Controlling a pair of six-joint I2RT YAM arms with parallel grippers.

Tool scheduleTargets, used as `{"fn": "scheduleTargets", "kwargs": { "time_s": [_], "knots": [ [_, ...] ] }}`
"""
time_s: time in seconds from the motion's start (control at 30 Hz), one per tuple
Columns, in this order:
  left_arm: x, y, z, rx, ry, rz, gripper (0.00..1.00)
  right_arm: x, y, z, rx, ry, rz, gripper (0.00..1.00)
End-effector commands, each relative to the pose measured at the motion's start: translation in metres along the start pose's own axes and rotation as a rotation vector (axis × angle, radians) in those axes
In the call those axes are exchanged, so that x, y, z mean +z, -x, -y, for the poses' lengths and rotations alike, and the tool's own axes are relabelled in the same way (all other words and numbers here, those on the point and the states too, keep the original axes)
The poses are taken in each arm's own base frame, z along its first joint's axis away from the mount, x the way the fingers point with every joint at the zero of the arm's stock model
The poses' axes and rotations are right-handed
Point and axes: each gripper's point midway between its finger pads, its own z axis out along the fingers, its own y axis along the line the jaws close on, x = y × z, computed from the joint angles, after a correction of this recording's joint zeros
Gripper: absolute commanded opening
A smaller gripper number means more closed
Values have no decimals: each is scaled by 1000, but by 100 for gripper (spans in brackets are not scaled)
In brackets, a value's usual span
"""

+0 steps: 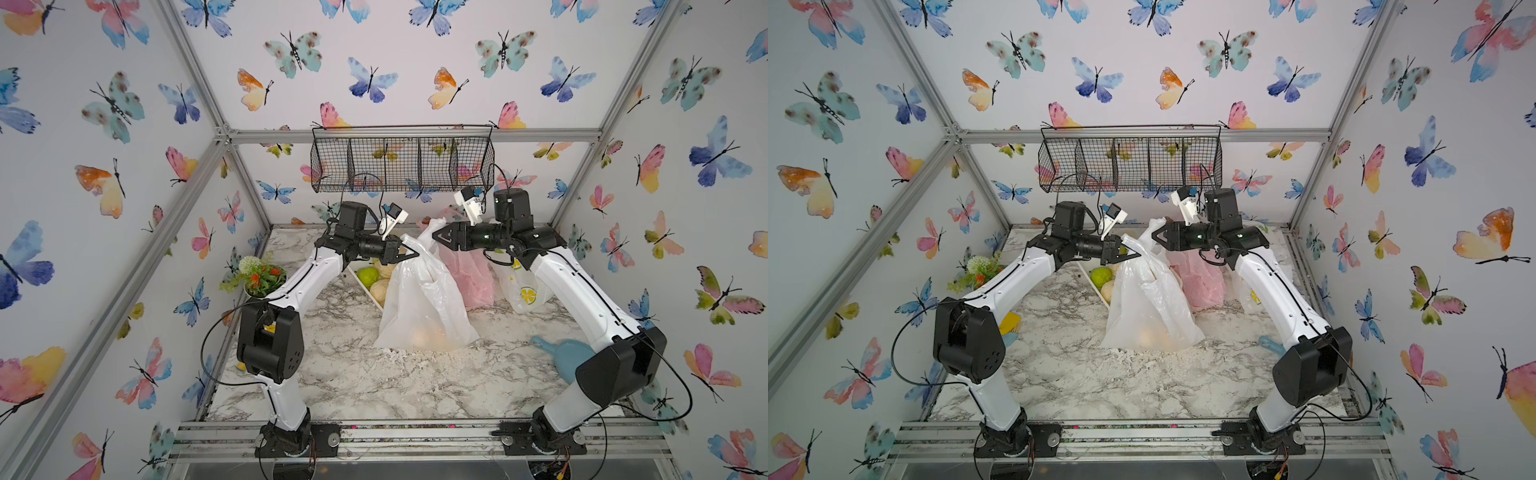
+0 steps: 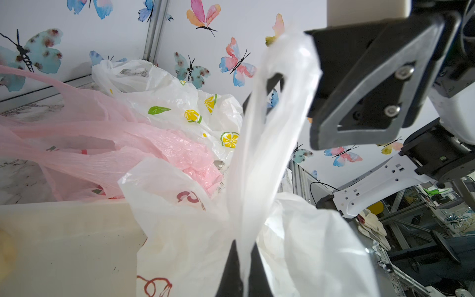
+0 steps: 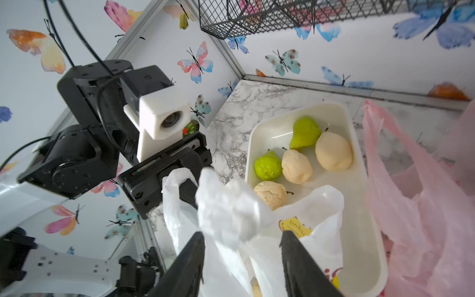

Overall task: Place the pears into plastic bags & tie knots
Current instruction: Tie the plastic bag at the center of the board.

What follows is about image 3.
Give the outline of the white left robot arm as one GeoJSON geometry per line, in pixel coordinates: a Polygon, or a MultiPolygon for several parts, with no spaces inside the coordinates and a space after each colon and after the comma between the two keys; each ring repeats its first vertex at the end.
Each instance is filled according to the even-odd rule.
{"type": "MultiPolygon", "coordinates": [[[[116,179],[133,208],[121,209],[113,223],[132,233],[134,222],[147,220],[162,203],[166,177],[186,168],[191,176],[179,183],[179,199],[195,207],[197,182],[212,156],[202,133],[183,136],[191,107],[158,66],[134,69],[125,60],[76,66],[57,88],[77,124],[41,138],[18,183],[74,200],[116,179]]],[[[41,198],[28,202],[26,196],[20,189],[12,202],[1,203],[2,296],[196,297],[203,287],[200,232],[192,234],[169,268],[152,240],[138,259],[73,256],[38,244],[20,223],[27,212],[50,208],[60,219],[47,230],[67,234],[79,223],[79,212],[41,198]]]]}

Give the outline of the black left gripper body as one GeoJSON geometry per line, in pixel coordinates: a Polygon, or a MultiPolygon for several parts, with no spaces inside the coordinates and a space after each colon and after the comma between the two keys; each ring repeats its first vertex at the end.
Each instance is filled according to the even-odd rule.
{"type": "Polygon", "coordinates": [[[125,192],[141,219],[163,202],[163,178],[173,170],[187,168],[198,180],[200,172],[212,164],[206,137],[201,132],[186,136],[152,157],[140,162],[118,176],[125,192]]]}

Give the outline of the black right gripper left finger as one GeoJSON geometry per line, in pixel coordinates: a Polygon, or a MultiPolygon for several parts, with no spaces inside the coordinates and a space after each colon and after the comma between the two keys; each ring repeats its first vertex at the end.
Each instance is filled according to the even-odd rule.
{"type": "Polygon", "coordinates": [[[205,239],[195,232],[147,297],[197,297],[203,281],[205,239]]]}

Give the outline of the clear white plastic bag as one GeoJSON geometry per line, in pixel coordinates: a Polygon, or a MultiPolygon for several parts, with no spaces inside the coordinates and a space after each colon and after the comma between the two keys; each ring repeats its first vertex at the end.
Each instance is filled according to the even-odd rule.
{"type": "Polygon", "coordinates": [[[163,213],[177,255],[195,232],[204,235],[204,283],[198,297],[251,297],[252,279],[263,296],[288,297],[280,247],[284,231],[296,235],[338,289],[344,209],[339,190],[321,186],[294,204],[272,210],[243,179],[222,183],[205,168],[197,182],[194,209],[180,199],[179,186],[187,178],[195,180],[179,169],[163,179],[163,213]]]}

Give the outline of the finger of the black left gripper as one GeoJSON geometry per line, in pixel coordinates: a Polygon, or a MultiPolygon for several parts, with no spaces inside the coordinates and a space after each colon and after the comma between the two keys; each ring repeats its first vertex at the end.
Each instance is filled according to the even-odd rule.
{"type": "Polygon", "coordinates": [[[180,184],[180,199],[190,204],[194,209],[198,209],[198,206],[195,201],[195,195],[198,188],[197,182],[199,181],[199,172],[196,170],[190,170],[189,168],[180,168],[179,170],[183,173],[190,172],[191,177],[193,177],[195,180],[193,181],[191,178],[187,178],[183,183],[180,184]]]}

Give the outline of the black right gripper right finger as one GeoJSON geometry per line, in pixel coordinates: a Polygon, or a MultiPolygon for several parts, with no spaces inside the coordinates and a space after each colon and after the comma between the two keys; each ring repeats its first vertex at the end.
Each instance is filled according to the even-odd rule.
{"type": "Polygon", "coordinates": [[[292,231],[284,231],[280,243],[286,292],[289,297],[342,297],[326,278],[292,231]]]}

